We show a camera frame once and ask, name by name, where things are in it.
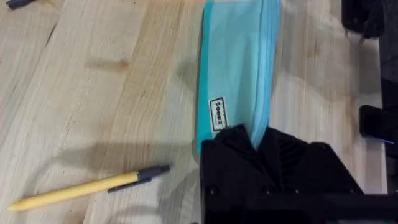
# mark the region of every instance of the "pen clip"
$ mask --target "pen clip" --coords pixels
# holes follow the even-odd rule
[[[133,186],[136,186],[136,185],[139,185],[139,184],[148,183],[151,180],[152,180],[152,178],[147,178],[147,179],[131,182],[131,183],[128,183],[128,184],[123,184],[123,185],[120,185],[120,186],[117,186],[117,187],[112,187],[111,189],[108,189],[108,193],[116,192],[118,190],[126,189],[126,188],[133,187]]]

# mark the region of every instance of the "teal fabric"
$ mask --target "teal fabric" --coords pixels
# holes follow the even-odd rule
[[[244,124],[254,148],[268,125],[280,0],[208,2],[203,17],[197,150],[212,139],[223,99],[226,126]]]

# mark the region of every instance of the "yellow pen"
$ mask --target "yellow pen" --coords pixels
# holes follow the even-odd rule
[[[141,182],[148,182],[152,177],[166,173],[170,170],[170,166],[155,166],[148,169],[142,169],[127,174],[109,177],[102,180],[96,180],[89,183],[67,187],[65,189],[24,198],[8,207],[9,211],[22,211],[35,208],[50,203],[60,202],[86,194],[91,194],[101,190],[109,189],[108,192],[123,189]]]

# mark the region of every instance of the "wooden table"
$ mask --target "wooden table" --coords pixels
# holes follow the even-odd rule
[[[271,126],[325,141],[367,192],[385,192],[382,145],[358,133],[380,105],[376,42],[345,38],[340,2],[284,0]],[[38,0],[0,6],[0,220],[200,222],[195,100],[203,1]],[[28,195],[154,164],[169,175],[11,213]]]

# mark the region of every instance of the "black object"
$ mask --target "black object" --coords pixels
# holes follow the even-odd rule
[[[115,192],[118,190],[126,189],[128,187],[133,187],[139,184],[143,183],[148,183],[152,180],[153,177],[156,177],[158,175],[162,175],[164,173],[167,173],[170,171],[170,165],[164,165],[164,166],[155,166],[155,167],[150,167],[146,169],[142,169],[138,171],[138,181],[131,182],[128,184],[120,185],[117,187],[113,187],[111,189],[108,189],[108,193]]]
[[[384,32],[383,0],[341,0],[341,22],[345,29],[363,39],[380,37]]]
[[[359,132],[389,144],[398,143],[398,108],[382,110],[369,105],[359,109]]]
[[[139,180],[137,182],[133,182],[133,183],[130,183],[130,184],[124,184],[124,185],[121,185],[121,186],[113,187],[111,189],[108,189],[108,193],[112,193],[112,192],[116,192],[118,190],[123,190],[123,189],[129,188],[129,187],[137,186],[139,184],[148,183],[150,181],[152,181],[151,178],[144,179],[144,180]]]
[[[201,149],[204,224],[398,219],[398,196],[364,195],[333,149],[268,128],[256,152],[243,126]]]
[[[138,180],[146,180],[170,171],[170,166],[155,166],[138,171]]]
[[[383,0],[385,32],[379,39],[383,110],[398,108],[398,1]],[[386,144],[387,186],[398,191],[398,147]]]
[[[27,4],[29,4],[33,1],[35,1],[35,0],[10,0],[10,1],[6,2],[6,4],[10,9],[14,10],[14,9],[17,9],[22,6],[26,6]]]

